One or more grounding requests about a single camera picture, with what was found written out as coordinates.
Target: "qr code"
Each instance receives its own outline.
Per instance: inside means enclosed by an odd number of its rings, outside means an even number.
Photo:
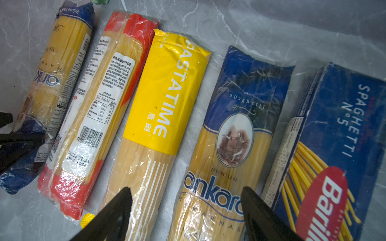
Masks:
[[[61,139],[62,137],[58,134],[58,136],[55,139],[54,146],[52,147],[52,151],[54,152],[54,154],[56,153],[56,149],[58,148],[58,145]]]

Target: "yellow label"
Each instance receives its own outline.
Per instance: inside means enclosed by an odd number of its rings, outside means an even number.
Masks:
[[[154,31],[123,137],[175,155],[210,52],[179,34]]]

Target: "green object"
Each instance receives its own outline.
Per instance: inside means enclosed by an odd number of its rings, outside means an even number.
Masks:
[[[101,5],[101,4],[108,4],[110,0],[91,0],[91,2],[97,4],[97,5]]]

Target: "plastic wrapper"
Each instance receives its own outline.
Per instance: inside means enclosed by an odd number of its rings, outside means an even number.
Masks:
[[[10,194],[28,185],[41,171],[59,131],[78,78],[94,27],[92,3],[77,7],[65,1],[59,9],[36,77],[12,132],[43,133],[45,143],[22,157],[0,176],[0,186]],[[14,153],[28,143],[1,148]]]
[[[178,193],[168,240],[239,240],[240,195],[256,188],[292,67],[230,46]]]
[[[114,12],[38,181],[42,194],[79,220],[142,73],[158,20]]]
[[[262,193],[304,240],[359,240],[384,155],[385,108],[384,81],[333,63],[311,79]]]
[[[184,36],[155,31],[101,206],[131,188],[126,240],[149,240],[210,57]]]

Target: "gray marble surface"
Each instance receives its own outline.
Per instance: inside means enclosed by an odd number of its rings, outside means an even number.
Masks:
[[[21,110],[62,2],[0,0],[0,111],[16,116]],[[96,29],[86,63],[113,10],[160,18],[162,30],[190,35],[213,53],[168,180],[152,241],[167,237],[174,200],[229,45],[236,45],[260,60],[297,64],[298,75],[291,82],[258,192],[268,175],[302,81],[315,67],[333,61],[386,80],[386,2],[382,0],[110,0],[108,5],[95,6]],[[128,111],[85,212],[96,212],[102,202],[127,116]],[[79,224],[67,220],[39,194],[36,185],[37,180],[34,180],[16,195],[8,195],[0,189],[0,240],[66,241],[80,230]],[[361,240],[386,239],[385,200],[384,162]]]

